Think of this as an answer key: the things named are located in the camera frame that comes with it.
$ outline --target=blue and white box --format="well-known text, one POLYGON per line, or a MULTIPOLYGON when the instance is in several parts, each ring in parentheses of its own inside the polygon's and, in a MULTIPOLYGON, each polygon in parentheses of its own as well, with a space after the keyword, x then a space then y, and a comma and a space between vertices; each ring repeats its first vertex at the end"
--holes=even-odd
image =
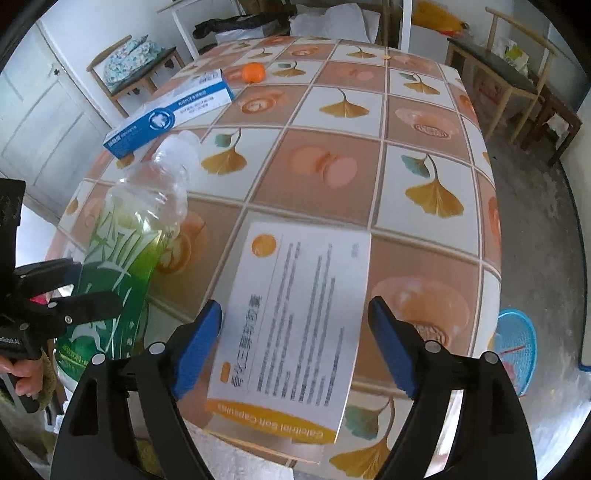
POLYGON ((109 132, 103 145, 115 157, 122 159, 164 132, 233 100, 234 95, 222 71, 212 70, 145 103, 109 132))

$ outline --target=yellow bag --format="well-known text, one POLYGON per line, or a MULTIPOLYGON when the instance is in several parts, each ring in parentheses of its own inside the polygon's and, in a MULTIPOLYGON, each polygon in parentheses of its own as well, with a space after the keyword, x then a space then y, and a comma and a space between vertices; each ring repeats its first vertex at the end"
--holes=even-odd
POLYGON ((461 19, 428 0, 420 0, 413 7, 412 24, 438 31, 448 37, 458 36, 462 30, 468 28, 461 19))

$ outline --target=blue plastic basket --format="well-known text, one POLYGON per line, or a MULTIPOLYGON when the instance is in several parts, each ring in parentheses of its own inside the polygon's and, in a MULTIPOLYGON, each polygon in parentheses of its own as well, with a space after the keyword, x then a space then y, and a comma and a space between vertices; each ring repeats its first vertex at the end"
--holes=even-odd
POLYGON ((534 325, 525 313, 509 309, 499 314, 495 353, 501 358, 517 394, 524 395, 538 359, 534 325))

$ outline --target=door panel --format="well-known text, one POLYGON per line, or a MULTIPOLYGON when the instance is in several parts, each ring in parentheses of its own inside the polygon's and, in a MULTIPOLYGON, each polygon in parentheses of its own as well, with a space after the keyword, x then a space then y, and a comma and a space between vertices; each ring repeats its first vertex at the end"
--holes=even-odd
POLYGON ((0 74, 0 173, 59 218, 110 130, 33 26, 0 74))
POLYGON ((65 209, 73 192, 64 191, 60 185, 71 184, 76 189, 99 155, 104 138, 88 117, 78 117, 41 170, 35 187, 46 192, 61 209, 65 209))
POLYGON ((37 179, 53 151, 82 114, 64 89, 56 83, 23 119, 2 152, 27 183, 37 179))

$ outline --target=wooden chair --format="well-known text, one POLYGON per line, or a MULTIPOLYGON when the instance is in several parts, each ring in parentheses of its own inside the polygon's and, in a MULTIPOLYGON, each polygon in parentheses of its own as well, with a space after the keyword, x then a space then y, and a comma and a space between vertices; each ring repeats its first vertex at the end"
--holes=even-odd
POLYGON ((119 111, 119 113, 126 118, 129 115, 123 109, 123 107, 117 99, 139 87, 145 87, 147 91, 149 91, 150 93, 154 93, 157 90, 157 88, 154 82, 150 79, 150 76, 156 71, 157 68, 161 67, 168 61, 172 61, 173 57, 177 60, 178 66, 180 68, 183 68, 185 66, 183 59, 177 52, 176 47, 166 48, 162 52, 160 52, 153 61, 144 65, 137 72, 134 72, 128 79, 124 80, 122 83, 117 85, 116 89, 113 92, 111 92, 108 89, 107 85, 105 85, 105 82, 103 82, 103 79, 100 78, 100 76, 95 71, 95 67, 102 61, 106 60, 109 57, 109 55, 111 55, 115 50, 117 50, 117 48, 119 48, 121 45, 124 45, 130 39, 131 35, 127 35, 125 38, 122 38, 117 43, 104 49, 90 62, 90 64, 86 68, 86 71, 92 75, 96 83, 99 84, 100 89, 105 93, 105 95, 108 97, 111 103, 115 105, 115 108, 119 111))
POLYGON ((486 48, 459 38, 448 38, 447 40, 449 42, 449 46, 447 48, 446 64, 451 65, 454 53, 459 53, 465 59, 474 62, 476 67, 495 79, 503 87, 504 93, 501 97, 501 102, 499 103, 499 106, 495 112, 495 116, 492 119, 492 123, 486 132, 485 140, 488 140, 494 132, 495 127, 499 123, 501 115, 507 106, 507 102, 509 102, 509 98, 511 98, 513 93, 531 99, 531 102, 521 117, 521 120, 517 124, 513 135, 511 135, 511 139, 509 141, 513 143, 525 125, 525 122, 529 118, 534 105, 538 101, 540 92, 542 91, 544 83, 546 82, 546 78, 548 78, 548 74, 550 72, 550 64, 554 56, 558 55, 558 50, 544 37, 534 32, 532 29, 519 22, 515 18, 489 7, 486 7, 485 10, 493 15, 491 31, 488 35, 486 48), (505 60, 491 52, 492 45, 495 41, 496 26, 499 18, 509 22, 515 28, 521 30, 529 38, 548 50, 548 56, 544 61, 542 73, 540 74, 540 78, 536 85, 531 83, 526 76, 515 70, 505 60))
MULTIPOLYGON (((537 75, 534 72, 530 72, 530 78, 533 81, 537 81, 537 75)), ((548 161, 548 166, 552 167, 558 160, 560 160, 560 156, 564 153, 566 148, 570 145, 573 141, 579 130, 581 130, 581 126, 583 122, 577 115, 577 113, 569 107, 568 102, 562 99, 561 95, 552 88, 552 85, 546 83, 542 91, 540 92, 540 97, 538 101, 541 102, 542 108, 540 113, 538 114, 537 118, 534 121, 534 125, 531 127, 529 133, 523 139, 521 143, 521 148, 523 150, 527 150, 533 141, 538 141, 544 135, 544 124, 550 120, 550 118, 557 113, 558 116, 568 123, 569 130, 568 134, 562 143, 556 150, 556 152, 550 157, 548 161)))

